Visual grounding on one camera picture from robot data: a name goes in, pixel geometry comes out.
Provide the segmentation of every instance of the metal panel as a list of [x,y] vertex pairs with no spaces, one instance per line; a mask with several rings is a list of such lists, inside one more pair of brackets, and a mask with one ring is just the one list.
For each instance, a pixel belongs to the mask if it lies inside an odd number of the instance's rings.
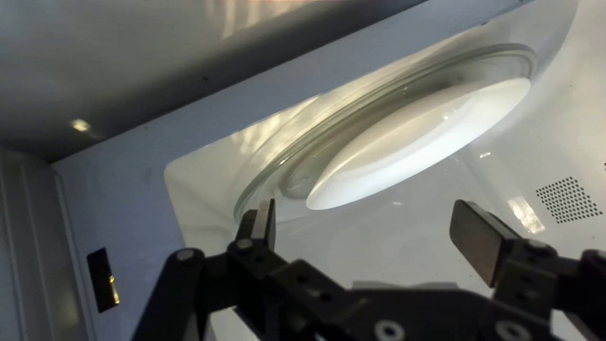
[[420,0],[0,2],[0,143],[62,158]]
[[20,326],[18,326],[18,307],[14,300],[14,279],[12,279],[12,266],[10,266],[10,252],[9,252],[9,239],[5,230],[7,209],[5,209],[5,196],[1,190],[3,173],[0,167],[0,340],[20,340]]
[[0,194],[0,228],[9,251],[3,270],[10,270],[18,315],[10,313],[9,302],[1,311],[14,315],[12,328],[20,328],[20,336],[12,332],[7,340],[86,340],[52,171],[0,150]]

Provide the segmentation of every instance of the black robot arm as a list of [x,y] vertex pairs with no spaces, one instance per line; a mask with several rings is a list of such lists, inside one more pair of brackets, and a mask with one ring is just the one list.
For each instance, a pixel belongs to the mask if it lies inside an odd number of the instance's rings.
[[173,252],[132,340],[179,341],[190,326],[202,340],[207,315],[226,307],[260,341],[541,341],[554,340],[552,309],[567,313],[586,340],[606,340],[603,252],[558,258],[465,201],[454,203],[450,239],[493,287],[491,300],[463,290],[344,290],[306,262],[272,252],[270,201],[245,213],[223,254]]

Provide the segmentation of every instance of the ventilation grille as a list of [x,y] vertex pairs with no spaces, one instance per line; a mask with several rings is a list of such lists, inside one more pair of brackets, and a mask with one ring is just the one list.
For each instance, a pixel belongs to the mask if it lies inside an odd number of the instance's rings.
[[535,196],[556,224],[601,216],[601,211],[590,201],[590,196],[584,194],[573,177],[543,186],[535,190]]

